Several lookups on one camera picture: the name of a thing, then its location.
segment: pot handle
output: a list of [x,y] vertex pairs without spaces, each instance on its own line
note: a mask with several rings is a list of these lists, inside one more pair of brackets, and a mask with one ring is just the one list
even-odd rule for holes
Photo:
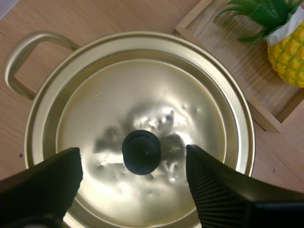
[[80,47],[62,35],[53,32],[39,31],[28,34],[10,51],[4,67],[5,82],[12,91],[30,100],[35,98],[35,93],[19,82],[15,78],[15,74],[34,48],[44,41],[60,44],[72,51]]

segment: pineapple leaves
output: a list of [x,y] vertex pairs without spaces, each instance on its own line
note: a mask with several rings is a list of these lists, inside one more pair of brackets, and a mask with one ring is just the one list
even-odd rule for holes
[[269,0],[269,2],[277,13],[279,19],[285,22],[289,13],[287,2],[285,0]]
[[258,35],[255,36],[250,36],[250,37],[239,37],[237,38],[239,41],[244,42],[244,43],[252,43],[258,38]]
[[263,39],[267,37],[267,32],[265,29],[262,29],[257,35],[250,37],[239,37],[238,40],[245,43],[252,43],[255,41],[251,48],[255,48]]
[[263,5],[259,6],[248,17],[257,24],[260,24],[269,30],[272,30],[271,28],[277,28],[282,25],[281,22],[278,21],[277,16]]
[[229,0],[225,12],[232,12],[231,17],[243,15],[261,25],[262,30],[255,36],[240,37],[241,42],[254,42],[253,48],[263,39],[283,26],[304,0]]

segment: gold pot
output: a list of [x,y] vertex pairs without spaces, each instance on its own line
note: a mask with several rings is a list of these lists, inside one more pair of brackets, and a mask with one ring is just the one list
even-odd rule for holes
[[[35,95],[15,73],[42,41],[74,52]],[[50,32],[11,51],[8,86],[33,99],[25,138],[27,167],[68,147],[81,150],[84,178],[64,221],[70,227],[192,228],[199,220],[185,173],[185,145],[197,144],[250,175],[255,141],[245,98],[210,54],[171,35],[128,32],[79,47]],[[124,163],[127,134],[147,130],[162,160],[150,174]]]

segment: white paper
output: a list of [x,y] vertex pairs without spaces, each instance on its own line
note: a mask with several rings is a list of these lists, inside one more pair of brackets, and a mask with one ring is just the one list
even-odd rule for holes
[[290,21],[266,38],[268,46],[274,46],[290,36],[304,21],[304,9],[300,6]]
[[18,0],[0,0],[0,19],[18,2]]

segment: pot lid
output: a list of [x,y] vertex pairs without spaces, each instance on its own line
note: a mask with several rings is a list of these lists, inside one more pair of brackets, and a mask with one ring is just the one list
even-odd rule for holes
[[[161,160],[146,175],[124,163],[122,144],[153,133]],[[246,101],[228,71],[197,46],[170,35],[131,32],[75,51],[49,76],[28,121],[28,166],[79,147],[83,181],[64,221],[71,227],[198,224],[185,171],[196,144],[250,175],[254,134]]]

